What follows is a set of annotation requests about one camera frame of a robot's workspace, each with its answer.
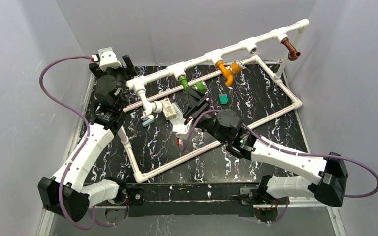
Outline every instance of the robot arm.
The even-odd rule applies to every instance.
[[[90,122],[90,136],[82,150],[76,156],[85,139],[77,145],[70,157],[50,179],[43,177],[38,184],[44,208],[64,217],[61,210],[58,192],[59,185],[64,186],[62,196],[67,213],[73,221],[83,218],[89,207],[105,200],[121,203],[126,199],[122,192],[125,183],[119,179],[108,177],[99,183],[84,186],[86,176],[104,148],[112,141],[117,133],[125,132],[122,124],[125,119],[123,108],[129,104],[129,87],[126,81],[129,76],[135,76],[136,71],[128,56],[123,56],[127,68],[122,67],[112,48],[99,50],[93,55],[90,71],[96,77],[95,97],[98,103],[91,108],[93,112]],[[63,174],[69,163],[72,163],[61,183]]]
[[[197,119],[199,114],[209,107],[205,106],[208,102],[204,99],[199,99],[199,101],[196,106],[189,105],[189,107],[198,107],[199,110],[195,109],[185,117],[188,118],[186,120],[188,127],[194,124],[192,120]],[[283,197],[313,197],[333,207],[340,207],[343,204],[348,179],[343,160],[318,156],[302,157],[281,152],[280,150],[288,150],[293,153],[303,153],[276,144],[264,137],[257,139],[242,127],[241,118],[230,109],[221,110],[217,115],[206,114],[199,120],[196,127],[207,131],[218,141],[227,143],[226,150],[237,158],[265,162],[297,175],[292,177],[264,176],[258,188],[250,189],[248,193],[240,193],[249,203],[271,203]],[[177,132],[176,136],[180,139],[187,138],[190,128],[182,130],[185,131]]]

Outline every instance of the orange faucet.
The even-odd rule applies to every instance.
[[[237,60],[230,65],[229,69],[225,67],[222,60],[219,60],[215,66],[220,69],[222,75],[227,79],[225,85],[228,87],[231,86],[232,82],[234,81],[234,75],[240,73],[240,71],[243,69],[243,65]]]

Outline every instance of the gray wall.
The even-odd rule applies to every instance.
[[[336,151],[378,173],[378,1],[318,0],[287,76],[312,152]],[[370,191],[374,178],[347,164],[347,193]],[[345,199],[347,235],[378,235],[378,193]]]
[[[0,0],[0,236],[37,232],[37,184],[66,157],[76,121],[44,95],[38,76],[49,62],[76,54],[83,51],[55,1]],[[78,108],[89,81],[87,63],[51,69],[45,85]]]
[[[56,0],[87,54],[113,47],[135,64],[173,64],[306,18],[315,0]],[[278,60],[275,40],[257,49]],[[247,52],[225,56],[245,59]]]

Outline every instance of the small white box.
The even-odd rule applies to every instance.
[[[171,119],[176,118],[177,116],[176,111],[173,108],[170,100],[166,98],[165,100],[161,100],[161,102],[163,103],[163,114],[166,117],[166,120],[171,120]]]

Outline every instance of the green valve handle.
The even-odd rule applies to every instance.
[[[188,81],[186,80],[186,76],[184,75],[179,76],[179,82],[183,86],[183,90],[186,92],[186,88],[189,86]]]
[[[198,90],[199,92],[206,92],[206,84],[204,81],[198,81],[196,82],[196,84],[194,86],[192,86],[192,88]]]

